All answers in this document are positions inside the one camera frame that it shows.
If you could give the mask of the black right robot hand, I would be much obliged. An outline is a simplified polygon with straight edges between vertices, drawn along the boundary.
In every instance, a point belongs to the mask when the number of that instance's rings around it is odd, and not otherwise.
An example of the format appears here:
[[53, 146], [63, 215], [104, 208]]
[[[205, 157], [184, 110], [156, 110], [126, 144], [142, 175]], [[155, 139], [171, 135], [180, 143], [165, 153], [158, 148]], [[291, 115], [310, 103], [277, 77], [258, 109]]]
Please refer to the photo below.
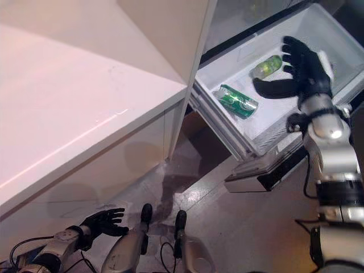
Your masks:
[[292, 78], [274, 81], [254, 78], [253, 85], [260, 96], [271, 100], [297, 97], [298, 106], [315, 95], [333, 97], [331, 80], [316, 52], [291, 36], [283, 37], [282, 52], [282, 60], [288, 63], [283, 71]]

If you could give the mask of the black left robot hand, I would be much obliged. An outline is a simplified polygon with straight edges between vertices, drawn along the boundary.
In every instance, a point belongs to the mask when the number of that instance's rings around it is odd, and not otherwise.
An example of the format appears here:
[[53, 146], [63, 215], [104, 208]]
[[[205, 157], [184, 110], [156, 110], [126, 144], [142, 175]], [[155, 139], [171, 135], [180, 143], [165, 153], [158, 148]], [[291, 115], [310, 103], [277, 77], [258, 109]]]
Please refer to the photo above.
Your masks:
[[81, 226], [90, 229], [90, 236], [95, 239], [101, 234], [112, 237], [124, 236], [129, 232], [128, 227], [119, 226], [124, 216], [124, 208], [102, 210], [87, 217]]

